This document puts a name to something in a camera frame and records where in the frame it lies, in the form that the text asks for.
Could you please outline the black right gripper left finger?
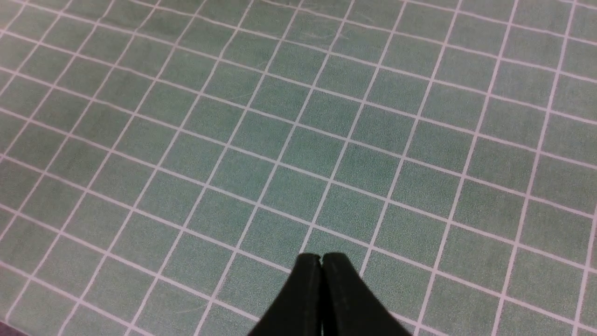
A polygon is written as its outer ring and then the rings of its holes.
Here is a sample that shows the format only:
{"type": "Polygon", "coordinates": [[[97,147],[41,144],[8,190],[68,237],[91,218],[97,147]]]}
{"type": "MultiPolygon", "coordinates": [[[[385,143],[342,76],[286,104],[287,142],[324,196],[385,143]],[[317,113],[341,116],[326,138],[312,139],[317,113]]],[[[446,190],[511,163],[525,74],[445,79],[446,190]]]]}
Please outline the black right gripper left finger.
{"type": "Polygon", "coordinates": [[[319,255],[298,255],[281,291],[248,335],[320,336],[321,283],[322,268],[319,255]]]}

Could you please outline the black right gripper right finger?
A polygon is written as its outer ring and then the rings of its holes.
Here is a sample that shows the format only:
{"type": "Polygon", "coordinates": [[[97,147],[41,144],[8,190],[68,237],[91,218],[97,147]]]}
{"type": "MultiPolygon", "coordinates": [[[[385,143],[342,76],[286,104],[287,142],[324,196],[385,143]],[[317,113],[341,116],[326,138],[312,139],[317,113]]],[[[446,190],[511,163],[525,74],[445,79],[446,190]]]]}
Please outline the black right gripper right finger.
{"type": "Polygon", "coordinates": [[[322,260],[325,279],[322,329],[325,336],[410,336],[339,252],[322,260]]]}

